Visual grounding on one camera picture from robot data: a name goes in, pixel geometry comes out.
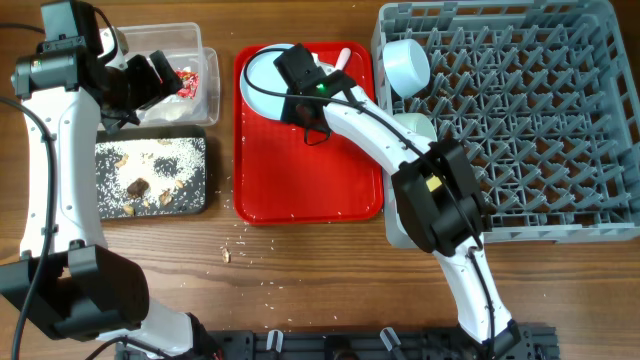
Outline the red snack wrapper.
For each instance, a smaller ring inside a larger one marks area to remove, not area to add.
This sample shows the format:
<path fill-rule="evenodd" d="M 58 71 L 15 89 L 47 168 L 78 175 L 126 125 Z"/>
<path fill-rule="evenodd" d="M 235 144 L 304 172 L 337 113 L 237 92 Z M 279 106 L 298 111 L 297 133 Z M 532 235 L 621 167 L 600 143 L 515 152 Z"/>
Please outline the red snack wrapper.
<path fill-rule="evenodd" d="M 194 99 L 200 83 L 198 73 L 186 70 L 177 70 L 176 74 L 183 83 L 183 88 L 177 92 L 177 95 L 185 99 Z"/>

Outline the white napkin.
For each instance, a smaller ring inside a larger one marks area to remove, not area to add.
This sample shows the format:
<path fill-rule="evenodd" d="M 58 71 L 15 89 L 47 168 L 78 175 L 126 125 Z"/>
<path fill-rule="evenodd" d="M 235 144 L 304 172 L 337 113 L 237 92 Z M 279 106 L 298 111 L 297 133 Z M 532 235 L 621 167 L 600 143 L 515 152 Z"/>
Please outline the white napkin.
<path fill-rule="evenodd" d="M 198 111 L 200 100 L 171 95 L 148 110 L 140 110 L 139 118 L 143 122 L 176 122 L 190 120 Z"/>

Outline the light blue plate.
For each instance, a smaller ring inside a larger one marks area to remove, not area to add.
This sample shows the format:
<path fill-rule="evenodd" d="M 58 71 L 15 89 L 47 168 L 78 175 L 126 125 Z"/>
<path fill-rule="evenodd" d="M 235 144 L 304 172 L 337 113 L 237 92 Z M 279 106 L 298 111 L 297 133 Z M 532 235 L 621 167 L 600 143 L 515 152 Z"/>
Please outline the light blue plate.
<path fill-rule="evenodd" d="M 264 118 L 279 120 L 286 97 L 320 97 L 336 69 L 298 43 L 267 46 L 252 55 L 240 75 L 244 101 Z"/>

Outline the pink plastic fork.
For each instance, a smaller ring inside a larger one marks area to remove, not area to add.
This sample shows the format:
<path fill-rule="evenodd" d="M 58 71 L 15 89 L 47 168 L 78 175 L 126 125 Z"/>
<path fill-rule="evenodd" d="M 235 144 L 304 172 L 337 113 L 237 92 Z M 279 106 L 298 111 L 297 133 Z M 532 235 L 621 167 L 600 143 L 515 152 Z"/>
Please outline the pink plastic fork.
<path fill-rule="evenodd" d="M 350 57 L 351 57 L 351 50 L 349 48 L 343 48 L 340 51 L 339 56 L 336 60 L 335 69 L 343 70 L 346 67 Z"/>

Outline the green bowl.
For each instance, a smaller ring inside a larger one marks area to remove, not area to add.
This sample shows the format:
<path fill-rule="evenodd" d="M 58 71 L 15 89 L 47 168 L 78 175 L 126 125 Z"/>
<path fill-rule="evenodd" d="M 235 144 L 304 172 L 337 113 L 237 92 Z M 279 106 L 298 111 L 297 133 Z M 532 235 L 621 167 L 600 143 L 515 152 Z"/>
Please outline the green bowl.
<path fill-rule="evenodd" d="M 422 113 L 399 113 L 394 115 L 394 119 L 407 129 L 427 137 L 430 140 L 437 140 L 436 129 L 431 120 Z"/>

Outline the light blue bowl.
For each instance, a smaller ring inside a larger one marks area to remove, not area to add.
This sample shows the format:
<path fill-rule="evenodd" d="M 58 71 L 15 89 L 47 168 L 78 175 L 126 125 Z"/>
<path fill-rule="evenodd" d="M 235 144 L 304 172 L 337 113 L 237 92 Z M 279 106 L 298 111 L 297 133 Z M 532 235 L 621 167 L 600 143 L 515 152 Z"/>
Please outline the light blue bowl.
<path fill-rule="evenodd" d="M 409 98 L 428 86 L 430 63 L 416 40 L 390 42 L 384 46 L 382 55 L 385 75 L 398 96 Z"/>

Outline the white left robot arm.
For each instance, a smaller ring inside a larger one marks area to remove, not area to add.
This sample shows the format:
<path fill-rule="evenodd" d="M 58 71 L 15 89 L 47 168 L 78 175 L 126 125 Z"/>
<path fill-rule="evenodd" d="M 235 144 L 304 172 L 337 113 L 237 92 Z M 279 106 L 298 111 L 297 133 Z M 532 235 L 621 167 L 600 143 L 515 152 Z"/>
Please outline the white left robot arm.
<path fill-rule="evenodd" d="M 1 293 L 20 323 L 53 340 L 119 343 L 161 359 L 217 359 L 221 347 L 198 319 L 152 300 L 139 265 L 110 251 L 95 171 L 99 130 L 136 123 L 137 111 L 177 93 L 165 55 L 120 61 L 105 48 L 104 13 L 84 1 L 41 8 L 44 40 L 18 59 L 8 105 L 29 133 L 28 219 L 19 260 L 1 268 Z"/>

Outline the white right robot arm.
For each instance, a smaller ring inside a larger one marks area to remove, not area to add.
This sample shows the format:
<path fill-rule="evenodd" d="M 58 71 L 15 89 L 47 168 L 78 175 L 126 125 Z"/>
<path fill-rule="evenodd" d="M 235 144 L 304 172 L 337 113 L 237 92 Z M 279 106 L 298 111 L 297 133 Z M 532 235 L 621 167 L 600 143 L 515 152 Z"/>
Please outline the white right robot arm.
<path fill-rule="evenodd" d="M 377 106 L 343 70 L 317 61 L 302 44 L 272 45 L 244 64 L 241 80 L 275 99 L 282 122 L 307 133 L 340 135 L 389 175 L 395 218 L 420 250 L 440 264 L 458 325 L 487 359 L 520 341 L 485 252 L 484 199 L 464 147 L 432 140 Z"/>

